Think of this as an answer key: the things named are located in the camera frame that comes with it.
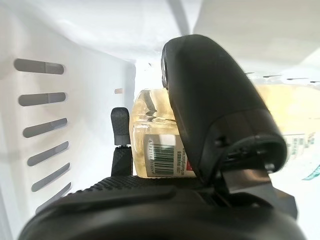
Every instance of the textured rubber surface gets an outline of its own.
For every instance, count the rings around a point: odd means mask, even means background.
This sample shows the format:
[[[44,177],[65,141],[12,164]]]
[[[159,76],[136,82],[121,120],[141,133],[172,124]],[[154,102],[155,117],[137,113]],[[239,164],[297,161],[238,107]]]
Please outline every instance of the textured rubber surface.
[[[111,123],[114,134],[114,144],[125,146],[130,144],[128,109],[115,107],[111,112]]]
[[[133,170],[131,147],[116,147],[113,153],[111,176],[131,176]]]
[[[133,189],[152,186],[173,185],[182,189],[196,189],[203,185],[197,178],[142,178],[138,176],[111,176],[103,179],[95,185],[76,193],[92,191],[109,191],[121,189]]]

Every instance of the bottle label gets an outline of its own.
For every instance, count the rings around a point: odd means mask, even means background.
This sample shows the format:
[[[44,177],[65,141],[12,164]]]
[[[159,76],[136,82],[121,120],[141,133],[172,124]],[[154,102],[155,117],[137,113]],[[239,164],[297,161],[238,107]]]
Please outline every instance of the bottle label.
[[[146,134],[144,161],[148,177],[195,177],[179,135]]]
[[[304,154],[305,149],[315,143],[315,132],[309,135],[300,134],[284,134],[283,138],[287,146],[287,160],[292,161],[298,156]]]
[[[303,180],[312,180],[320,175],[320,165],[307,177],[305,177]]]

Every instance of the plastic bottle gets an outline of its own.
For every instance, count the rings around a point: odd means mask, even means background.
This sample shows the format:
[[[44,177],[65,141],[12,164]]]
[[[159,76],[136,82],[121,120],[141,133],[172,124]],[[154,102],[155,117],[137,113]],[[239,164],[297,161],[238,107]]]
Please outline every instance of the plastic bottle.
[[[315,142],[315,132],[320,128],[320,91],[288,84],[255,87],[283,133],[288,161],[294,160]],[[138,176],[195,176],[165,88],[140,92],[132,108],[129,127]]]

